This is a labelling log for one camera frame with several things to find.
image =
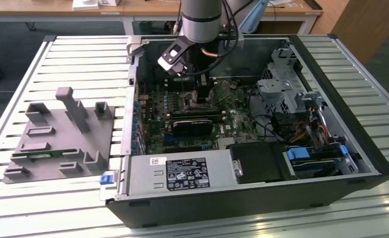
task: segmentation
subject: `green circuit board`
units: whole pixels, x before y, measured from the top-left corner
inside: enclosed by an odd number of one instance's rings
[[[234,80],[217,81],[210,100],[205,104],[189,102],[189,91],[169,92],[163,87],[151,90],[143,111],[146,154],[222,149],[221,138],[225,138],[226,143],[254,142],[261,139],[245,108],[250,86],[237,86],[235,83]],[[173,120],[166,115],[198,112],[219,119],[219,122],[213,123],[211,133],[195,138],[174,138]]]

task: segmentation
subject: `slatted metal table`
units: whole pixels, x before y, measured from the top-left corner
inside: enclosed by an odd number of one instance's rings
[[[301,36],[313,57],[389,161],[389,94],[337,39]],[[98,177],[3,184],[2,171],[27,121],[23,110],[73,87],[83,105],[115,106],[109,169],[119,163],[127,85],[126,36],[45,41],[0,119],[0,237],[379,237],[389,235],[389,181],[327,207],[179,224],[126,228],[98,199]],[[307,73],[305,78],[315,88]]]

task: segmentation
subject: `motherboard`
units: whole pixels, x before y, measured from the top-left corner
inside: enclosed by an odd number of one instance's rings
[[[141,88],[146,154],[225,149],[261,140],[246,109],[251,86],[215,79],[205,103],[194,103],[187,78]]]

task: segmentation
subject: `table leg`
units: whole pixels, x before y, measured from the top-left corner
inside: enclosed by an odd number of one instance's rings
[[[315,19],[317,19],[317,16],[314,15],[305,17],[305,20],[302,21],[298,32],[297,32],[299,35],[309,34]]]
[[[35,30],[35,22],[25,22],[29,31]]]
[[[121,18],[121,21],[122,21],[122,25],[123,25],[125,35],[127,35],[127,36],[134,35],[134,29],[133,29],[134,18],[131,16],[123,16]]]

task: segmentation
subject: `white box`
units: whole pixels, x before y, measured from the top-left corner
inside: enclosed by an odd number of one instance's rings
[[[73,11],[98,9],[97,0],[73,0]]]
[[[98,0],[98,3],[103,6],[117,6],[119,0]]]

